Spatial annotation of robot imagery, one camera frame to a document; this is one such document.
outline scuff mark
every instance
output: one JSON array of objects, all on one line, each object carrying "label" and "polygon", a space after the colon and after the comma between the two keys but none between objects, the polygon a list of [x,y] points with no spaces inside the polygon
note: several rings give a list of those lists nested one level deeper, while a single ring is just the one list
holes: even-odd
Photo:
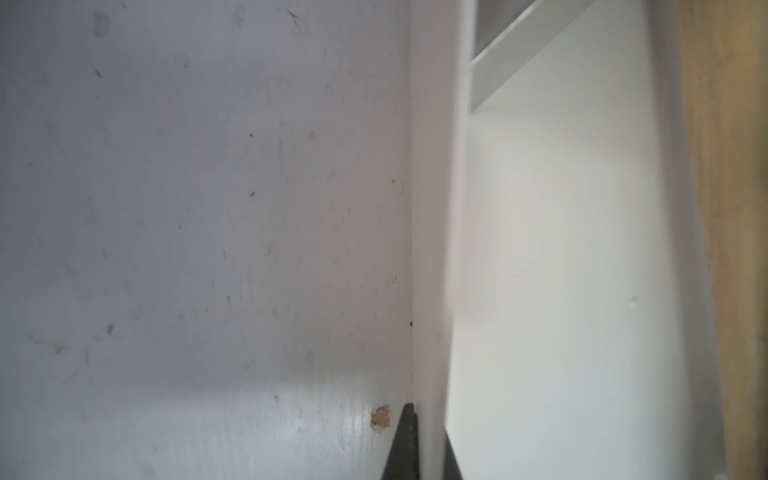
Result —
[{"label": "scuff mark", "polygon": [[48,342],[45,340],[41,340],[34,335],[27,335],[27,341],[32,343],[33,345],[48,345]]},{"label": "scuff mark", "polygon": [[546,248],[546,243],[543,243],[541,245],[541,249],[539,249],[538,253],[536,254],[536,257],[533,259],[533,261],[524,269],[518,271],[517,273],[513,273],[512,275],[504,275],[507,278],[517,278],[518,276],[521,276],[525,273],[527,273],[530,269],[532,269],[534,266],[536,266],[536,263],[541,259],[541,254],[544,252],[544,249]]},{"label": "scuff mark", "polygon": [[304,20],[300,16],[296,15],[295,13],[293,13],[292,11],[290,11],[290,10],[286,10],[286,11],[288,12],[288,15],[290,15],[290,18],[293,21],[293,26],[296,27],[296,31],[300,35],[305,35],[306,34],[306,23],[304,22]]},{"label": "scuff mark", "polygon": [[106,37],[109,35],[109,15],[102,10],[94,12],[94,36]]},{"label": "scuff mark", "polygon": [[98,213],[96,212],[96,209],[94,208],[93,202],[91,201],[91,198],[87,198],[86,201],[88,202],[88,222],[96,225],[97,227],[101,226],[101,220],[99,220]]},{"label": "scuff mark", "polygon": [[232,25],[241,28],[245,22],[247,10],[243,4],[238,5],[235,8],[235,12],[232,15]]},{"label": "scuff mark", "polygon": [[154,480],[157,477],[157,474],[154,470],[154,465],[150,463],[144,463],[141,465],[141,476],[144,477],[144,480]]},{"label": "scuff mark", "polygon": [[277,160],[280,162],[280,176],[285,176],[285,162],[283,161],[283,139],[280,138],[280,141],[278,142],[278,149],[280,150],[280,155],[277,156]]},{"label": "scuff mark", "polygon": [[71,374],[70,376],[68,376],[64,380],[64,382],[61,382],[61,384],[62,385],[67,385],[70,382],[70,380],[74,379],[76,376],[80,375],[81,373],[83,373],[83,369],[79,369],[77,372],[75,372],[75,373]]}]

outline wooden surface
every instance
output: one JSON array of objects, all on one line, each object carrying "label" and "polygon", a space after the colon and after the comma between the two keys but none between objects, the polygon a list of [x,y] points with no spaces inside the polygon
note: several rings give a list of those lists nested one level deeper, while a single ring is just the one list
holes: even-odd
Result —
[{"label": "wooden surface", "polygon": [[768,2],[678,0],[688,141],[717,311],[730,480],[768,478]]}]

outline wooden board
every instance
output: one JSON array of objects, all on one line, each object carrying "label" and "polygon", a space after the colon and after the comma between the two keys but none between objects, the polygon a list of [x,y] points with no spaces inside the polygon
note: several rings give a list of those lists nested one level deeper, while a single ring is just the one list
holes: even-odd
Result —
[{"label": "wooden board", "polygon": [[688,141],[717,312],[730,480],[766,478],[768,2],[678,0]]}]

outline white painted wood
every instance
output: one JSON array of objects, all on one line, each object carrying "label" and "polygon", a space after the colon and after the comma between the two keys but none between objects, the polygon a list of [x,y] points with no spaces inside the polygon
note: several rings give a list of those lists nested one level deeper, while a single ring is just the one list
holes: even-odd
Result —
[{"label": "white painted wood", "polygon": [[413,381],[421,477],[441,477],[458,266],[472,0],[411,4]]},{"label": "white painted wood", "polygon": [[409,3],[0,4],[0,478],[377,478]]},{"label": "white painted wood", "polygon": [[475,111],[593,1],[536,0],[517,12],[506,28],[472,59],[469,110]]},{"label": "white painted wood", "polygon": [[470,119],[448,409],[465,478],[724,471],[677,79],[659,68],[674,35],[662,18],[654,58],[648,18],[597,0]]}]

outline dirt spot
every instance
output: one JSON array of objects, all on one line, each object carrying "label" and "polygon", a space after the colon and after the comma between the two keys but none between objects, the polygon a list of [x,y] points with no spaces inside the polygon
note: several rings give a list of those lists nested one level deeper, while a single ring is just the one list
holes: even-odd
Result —
[{"label": "dirt spot", "polygon": [[27,341],[30,342],[33,345],[47,345],[48,342],[45,340],[39,339],[34,335],[27,335]]},{"label": "dirt spot", "polygon": [[155,473],[154,466],[144,463],[141,466],[141,476],[144,477],[146,480],[154,480],[157,478],[157,474]]},{"label": "dirt spot", "polygon": [[307,32],[308,32],[308,29],[307,29],[307,25],[306,25],[306,22],[304,21],[304,19],[301,18],[300,16],[296,15],[295,13],[293,13],[290,10],[288,10],[288,15],[290,15],[290,19],[293,22],[293,26],[296,27],[296,32],[299,35],[306,35]]},{"label": "dirt spot", "polygon": [[371,414],[371,428],[377,432],[389,427],[389,405],[380,406]]},{"label": "dirt spot", "polygon": [[247,11],[245,9],[245,6],[242,4],[238,5],[235,8],[235,12],[232,15],[232,25],[234,25],[237,28],[240,28],[243,26],[243,22],[245,22]]},{"label": "dirt spot", "polygon": [[102,10],[94,13],[94,36],[106,37],[109,35],[109,15]]}]

